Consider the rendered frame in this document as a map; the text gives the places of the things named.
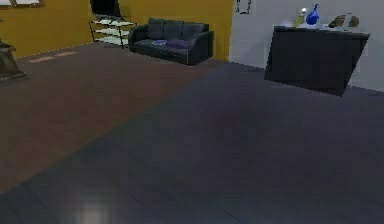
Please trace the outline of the green soap dispenser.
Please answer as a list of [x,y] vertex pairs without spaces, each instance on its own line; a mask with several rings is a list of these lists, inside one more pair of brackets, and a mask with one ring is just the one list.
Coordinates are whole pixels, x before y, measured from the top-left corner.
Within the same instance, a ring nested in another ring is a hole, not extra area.
[[306,12],[307,12],[306,8],[301,9],[300,13],[297,15],[297,17],[294,20],[294,23],[293,23],[294,27],[297,27],[300,24],[304,23]]

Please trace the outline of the black sofa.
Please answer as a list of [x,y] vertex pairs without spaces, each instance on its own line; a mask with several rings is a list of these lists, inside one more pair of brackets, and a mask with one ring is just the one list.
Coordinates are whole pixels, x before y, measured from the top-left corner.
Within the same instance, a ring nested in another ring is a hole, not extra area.
[[[190,41],[191,45],[180,49],[151,44],[154,40],[173,39]],[[146,24],[131,29],[128,46],[133,53],[195,66],[213,57],[213,40],[214,32],[208,24],[150,18]]]

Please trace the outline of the purple cushion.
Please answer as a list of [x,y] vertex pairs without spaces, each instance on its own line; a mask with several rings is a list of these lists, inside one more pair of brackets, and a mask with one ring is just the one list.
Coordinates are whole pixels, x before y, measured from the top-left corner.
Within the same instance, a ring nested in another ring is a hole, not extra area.
[[181,39],[173,39],[168,40],[167,45],[173,48],[188,49],[191,45],[191,42]]

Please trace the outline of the glass shelf rack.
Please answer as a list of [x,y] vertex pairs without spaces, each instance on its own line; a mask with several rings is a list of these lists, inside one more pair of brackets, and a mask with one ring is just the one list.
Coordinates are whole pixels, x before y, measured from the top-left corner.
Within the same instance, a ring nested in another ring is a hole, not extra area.
[[88,22],[93,42],[116,45],[122,49],[128,46],[129,28],[133,25],[133,22],[123,19],[101,18]]

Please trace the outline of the black kitchen counter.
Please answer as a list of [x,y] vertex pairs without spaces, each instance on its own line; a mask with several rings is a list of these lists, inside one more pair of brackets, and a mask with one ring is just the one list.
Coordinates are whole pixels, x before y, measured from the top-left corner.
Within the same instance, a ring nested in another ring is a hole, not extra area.
[[265,80],[342,96],[368,33],[275,26]]

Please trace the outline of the black television set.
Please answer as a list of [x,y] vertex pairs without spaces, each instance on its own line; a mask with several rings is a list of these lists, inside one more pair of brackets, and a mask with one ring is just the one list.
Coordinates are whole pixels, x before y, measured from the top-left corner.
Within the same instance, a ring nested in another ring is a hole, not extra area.
[[118,0],[90,0],[92,13],[100,16],[120,17]]

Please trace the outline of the dark brown side table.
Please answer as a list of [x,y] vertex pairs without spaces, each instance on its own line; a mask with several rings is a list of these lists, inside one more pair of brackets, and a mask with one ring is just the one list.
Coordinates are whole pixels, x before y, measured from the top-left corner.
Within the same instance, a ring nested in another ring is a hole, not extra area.
[[12,52],[16,48],[0,39],[0,82],[21,78],[26,75],[21,71],[13,57]]

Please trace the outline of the black framed wall picture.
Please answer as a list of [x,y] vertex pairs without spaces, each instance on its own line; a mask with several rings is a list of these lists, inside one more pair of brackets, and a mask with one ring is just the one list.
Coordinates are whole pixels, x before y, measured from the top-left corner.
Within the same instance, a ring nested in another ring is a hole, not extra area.
[[249,14],[251,10],[252,0],[235,0],[235,11],[239,14]]

